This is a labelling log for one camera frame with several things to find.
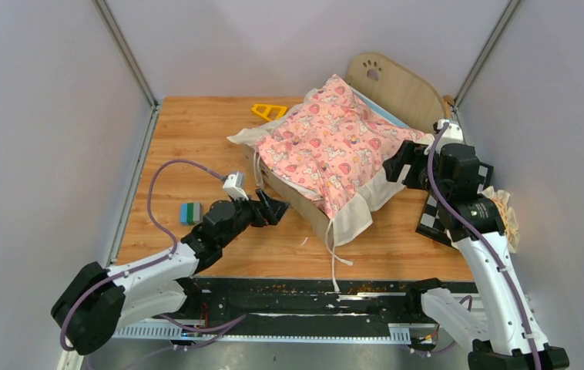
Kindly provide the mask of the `orange duck print pillow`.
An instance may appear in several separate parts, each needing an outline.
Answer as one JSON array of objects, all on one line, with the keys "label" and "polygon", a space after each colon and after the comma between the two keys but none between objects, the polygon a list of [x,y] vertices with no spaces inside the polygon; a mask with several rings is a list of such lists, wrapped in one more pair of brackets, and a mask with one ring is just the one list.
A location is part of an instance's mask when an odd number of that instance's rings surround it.
[{"label": "orange duck print pillow", "polygon": [[519,223],[514,209],[509,205],[511,194],[506,190],[496,190],[493,186],[486,187],[481,195],[490,199],[498,208],[505,234],[508,237],[509,251],[516,253],[520,243]]}]

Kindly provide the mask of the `pink unicorn drawstring bag blanket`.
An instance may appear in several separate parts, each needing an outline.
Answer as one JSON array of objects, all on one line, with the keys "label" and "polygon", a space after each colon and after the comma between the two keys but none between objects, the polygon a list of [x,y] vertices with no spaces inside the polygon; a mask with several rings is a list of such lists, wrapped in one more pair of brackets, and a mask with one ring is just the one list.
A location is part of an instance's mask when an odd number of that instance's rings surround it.
[{"label": "pink unicorn drawstring bag blanket", "polygon": [[324,244],[333,264],[346,265],[353,263],[339,257],[336,247],[370,227],[372,212],[405,188],[400,180],[387,181],[383,162],[405,140],[428,145],[435,140],[385,119],[338,75],[284,117],[227,139],[250,147],[253,165],[264,165],[327,216]]}]

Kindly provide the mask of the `wooden striped pet bed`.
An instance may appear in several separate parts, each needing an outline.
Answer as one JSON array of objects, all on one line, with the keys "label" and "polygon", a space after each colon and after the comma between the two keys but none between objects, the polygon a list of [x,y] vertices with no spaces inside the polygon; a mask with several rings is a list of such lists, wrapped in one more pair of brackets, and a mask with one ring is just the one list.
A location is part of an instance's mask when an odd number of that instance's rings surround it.
[{"label": "wooden striped pet bed", "polygon": [[[356,56],[341,77],[377,113],[397,126],[406,126],[432,135],[435,121],[449,117],[445,101],[425,79],[387,56],[368,52]],[[253,165],[254,151],[242,144],[247,162],[260,185],[274,188],[308,220],[324,242],[328,219],[293,188],[274,178],[264,165]]]}]

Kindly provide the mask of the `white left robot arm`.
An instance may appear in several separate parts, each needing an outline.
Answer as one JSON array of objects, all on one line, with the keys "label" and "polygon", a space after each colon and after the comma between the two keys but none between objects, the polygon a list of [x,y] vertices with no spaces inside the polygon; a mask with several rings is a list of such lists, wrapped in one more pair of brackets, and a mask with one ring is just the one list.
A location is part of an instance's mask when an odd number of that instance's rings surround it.
[{"label": "white left robot arm", "polygon": [[256,200],[214,202],[200,224],[157,254],[115,267],[96,261],[82,267],[51,309],[62,349],[88,355],[116,330],[143,319],[173,312],[195,317],[202,300],[190,278],[215,264],[248,227],[279,224],[290,206],[263,190],[256,194]]}]

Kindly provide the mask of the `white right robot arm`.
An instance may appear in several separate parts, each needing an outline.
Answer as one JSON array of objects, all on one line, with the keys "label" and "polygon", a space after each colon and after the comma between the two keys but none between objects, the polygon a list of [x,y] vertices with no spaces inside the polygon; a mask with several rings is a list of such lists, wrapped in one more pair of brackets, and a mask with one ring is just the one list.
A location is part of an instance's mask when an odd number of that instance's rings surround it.
[{"label": "white right robot arm", "polygon": [[567,369],[566,350],[550,345],[530,311],[501,214],[478,191],[479,167],[475,149],[461,143],[437,147],[405,140],[385,160],[388,181],[425,190],[437,200],[438,219],[472,272],[486,322],[437,281],[406,299],[406,313],[414,321],[439,323],[468,351],[470,369]]}]

